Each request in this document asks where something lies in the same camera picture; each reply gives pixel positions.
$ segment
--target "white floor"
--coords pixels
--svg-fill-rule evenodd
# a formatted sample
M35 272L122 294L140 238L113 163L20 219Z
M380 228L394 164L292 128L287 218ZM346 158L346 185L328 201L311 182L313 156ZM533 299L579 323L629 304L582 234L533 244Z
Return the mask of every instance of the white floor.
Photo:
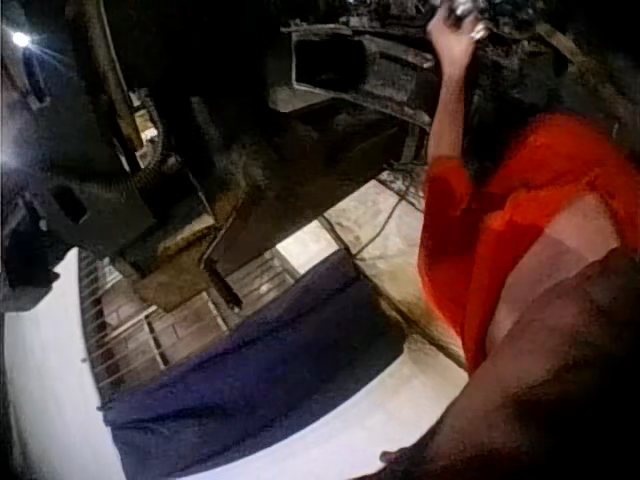
M317 238L314 228L321 227L301 232L300 243L280 246L301 271L311 265L301 252L323 257L335 248L330 239L311 248L305 235ZM61 279L38 308L6 319L5 360L22 448L35 478L122 479L118 453L96 410L91 372L81 362L76 251L58 271ZM381 466L381 451L413 443L465 382L465 373L436 349L411 339L393 365L320 421L258 454L192 478L339 480L374 471Z

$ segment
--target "machinery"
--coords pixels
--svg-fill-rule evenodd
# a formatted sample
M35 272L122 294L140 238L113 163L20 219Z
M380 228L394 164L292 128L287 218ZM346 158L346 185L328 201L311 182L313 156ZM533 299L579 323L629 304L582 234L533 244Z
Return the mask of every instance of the machinery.
M522 39L543 7L455 3L499 34L480 61L502 73L485 81L536 50ZM242 308L227 276L420 155L438 94L424 38L436 8L3 0L2 309L34 307L74 246L166 311L211 286ZM487 92L474 105L495 104Z

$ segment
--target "metal grate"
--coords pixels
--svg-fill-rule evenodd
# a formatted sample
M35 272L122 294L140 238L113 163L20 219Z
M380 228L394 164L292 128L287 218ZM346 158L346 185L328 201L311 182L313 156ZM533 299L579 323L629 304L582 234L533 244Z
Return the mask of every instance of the metal grate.
M173 312L142 302L108 260L80 252L80 302L87 359L105 402L196 355L286 291L297 272L269 251L227 281L243 301L231 312L203 292Z

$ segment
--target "person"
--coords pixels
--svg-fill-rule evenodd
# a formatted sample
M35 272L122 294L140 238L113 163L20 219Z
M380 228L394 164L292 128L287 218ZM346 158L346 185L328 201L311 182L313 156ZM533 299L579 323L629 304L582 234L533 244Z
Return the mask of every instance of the person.
M419 270L470 378L369 479L615 478L640 414L640 175L585 120L536 119L496 173L461 161L477 20L428 26L442 85L427 149Z

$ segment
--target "navy blue cloth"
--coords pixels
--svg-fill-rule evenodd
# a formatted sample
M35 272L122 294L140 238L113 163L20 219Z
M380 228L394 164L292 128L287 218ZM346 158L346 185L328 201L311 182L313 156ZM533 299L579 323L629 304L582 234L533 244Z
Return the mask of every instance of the navy blue cloth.
M228 338L105 406L131 479L193 474L318 420L402 352L372 287L338 251Z

